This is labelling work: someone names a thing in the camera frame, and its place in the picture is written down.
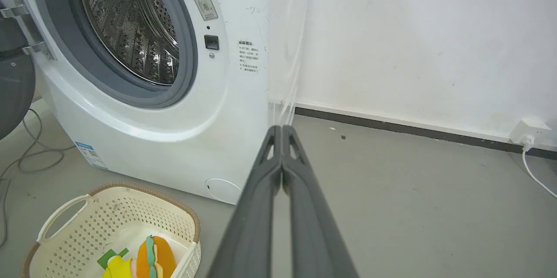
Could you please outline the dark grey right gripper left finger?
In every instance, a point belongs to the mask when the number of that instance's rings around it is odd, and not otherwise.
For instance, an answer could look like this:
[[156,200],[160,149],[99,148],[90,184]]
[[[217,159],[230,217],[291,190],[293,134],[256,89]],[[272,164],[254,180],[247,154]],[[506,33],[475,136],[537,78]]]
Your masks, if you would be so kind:
[[209,278],[269,278],[274,199],[281,186],[281,127],[268,129],[208,272]]

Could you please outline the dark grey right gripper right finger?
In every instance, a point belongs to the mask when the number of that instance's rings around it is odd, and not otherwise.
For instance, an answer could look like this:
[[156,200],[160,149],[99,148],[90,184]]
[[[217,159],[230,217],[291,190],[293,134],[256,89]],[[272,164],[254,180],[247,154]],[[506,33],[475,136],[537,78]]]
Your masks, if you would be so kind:
[[356,278],[358,273],[295,129],[281,130],[282,186],[290,198],[295,278]]

